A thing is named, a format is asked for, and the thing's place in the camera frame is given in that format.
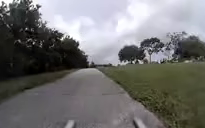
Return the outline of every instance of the tree canopy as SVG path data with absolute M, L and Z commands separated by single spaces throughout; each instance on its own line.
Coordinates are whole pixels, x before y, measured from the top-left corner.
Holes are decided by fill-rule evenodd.
M 49 28 L 41 18 L 40 7 L 32 0 L 0 5 L 0 75 L 88 66 L 79 42 Z
M 205 41 L 198 36 L 188 35 L 185 32 L 168 34 L 170 42 L 166 45 L 166 50 L 173 50 L 173 59 L 205 59 Z
M 163 47 L 164 43 L 162 43 L 157 37 L 145 39 L 141 42 L 141 48 L 146 50 L 149 54 L 150 62 L 152 54 L 160 52 Z
M 137 63 L 145 58 L 144 50 L 136 45 L 126 45 L 119 51 L 119 60 L 121 62 Z

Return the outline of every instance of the cloudy sky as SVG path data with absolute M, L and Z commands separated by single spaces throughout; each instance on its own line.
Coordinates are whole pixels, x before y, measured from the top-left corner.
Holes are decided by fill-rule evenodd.
M 151 36 L 164 38 L 167 32 L 186 31 L 205 39 L 205 0 L 34 2 L 42 5 L 43 18 L 51 27 L 79 40 L 81 48 L 96 63 L 117 64 L 118 51 L 124 45 L 139 45 Z

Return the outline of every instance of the asphalt road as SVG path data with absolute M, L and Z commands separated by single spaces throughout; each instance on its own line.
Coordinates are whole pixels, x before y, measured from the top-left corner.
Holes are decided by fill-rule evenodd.
M 0 104 L 0 128 L 147 128 L 162 124 L 115 82 L 96 69 L 76 71 L 54 83 L 27 90 Z

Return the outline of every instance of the green grass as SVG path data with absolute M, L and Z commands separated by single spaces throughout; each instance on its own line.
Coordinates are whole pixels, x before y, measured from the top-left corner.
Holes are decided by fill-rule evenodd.
M 0 102 L 24 90 L 53 82 L 70 72 L 72 71 L 59 71 L 0 81 Z
M 170 128 L 205 128 L 205 63 L 100 69 Z

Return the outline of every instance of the gray cloud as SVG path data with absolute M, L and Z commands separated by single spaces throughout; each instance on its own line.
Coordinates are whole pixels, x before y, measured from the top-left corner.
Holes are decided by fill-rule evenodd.
M 186 31 L 205 39 L 205 0 L 34 0 L 49 25 L 80 40 L 96 63 L 118 63 L 118 51 L 144 38 Z

